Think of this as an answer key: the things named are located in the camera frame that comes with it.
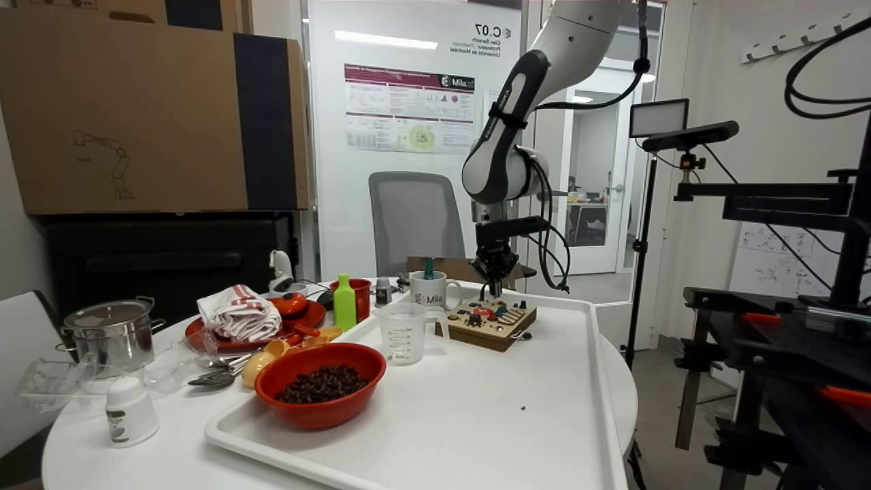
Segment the robotic arm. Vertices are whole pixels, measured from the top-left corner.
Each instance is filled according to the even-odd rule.
[[[602,63],[629,0],[554,0],[534,47],[513,63],[489,119],[462,163],[462,189],[475,216],[475,270],[501,293],[516,257],[509,236],[543,231],[542,218],[505,221],[505,205],[542,190],[542,165],[516,146],[527,111],[539,100],[588,78]]]

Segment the white table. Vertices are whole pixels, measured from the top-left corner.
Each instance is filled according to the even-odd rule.
[[[185,321],[158,336],[158,350],[176,356],[183,349]],[[636,389],[632,370],[617,349],[598,336],[598,359],[610,393],[617,444],[629,450],[636,421]],[[160,431],[131,450],[108,446],[106,420],[101,412],[68,406],[52,428],[44,450],[44,484],[49,490],[116,490],[116,488],[321,488],[293,473],[218,450],[204,438],[204,424],[228,406],[244,404],[249,389],[233,383],[222,393],[191,393],[185,387],[160,394],[155,412]]]

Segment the wooden board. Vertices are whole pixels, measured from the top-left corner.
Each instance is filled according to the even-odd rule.
[[[527,307],[526,303],[471,300],[451,307],[445,325],[448,325],[451,341],[483,346],[492,350],[505,350],[513,344],[513,337],[522,336],[534,321],[535,321],[535,307]]]

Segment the black stand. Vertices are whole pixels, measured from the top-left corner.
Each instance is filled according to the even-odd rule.
[[[645,284],[654,186],[655,186],[655,157],[651,161],[651,171],[648,171],[648,197],[645,197],[641,236],[632,242],[632,250],[636,254],[636,265],[633,265],[629,337],[625,337],[625,346],[622,346],[622,359],[625,359],[629,370],[632,370],[632,363],[633,363],[636,310],[640,310],[641,284]],[[636,484],[640,490],[648,490],[645,473],[641,473],[641,465],[640,465],[640,458],[641,458],[641,450],[636,446],[636,438],[632,438],[629,469],[632,469],[633,484]]]

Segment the dark food in bowl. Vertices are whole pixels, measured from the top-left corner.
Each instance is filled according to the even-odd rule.
[[[351,365],[324,365],[312,372],[298,372],[275,397],[282,404],[324,404],[346,397],[365,387],[365,378]]]

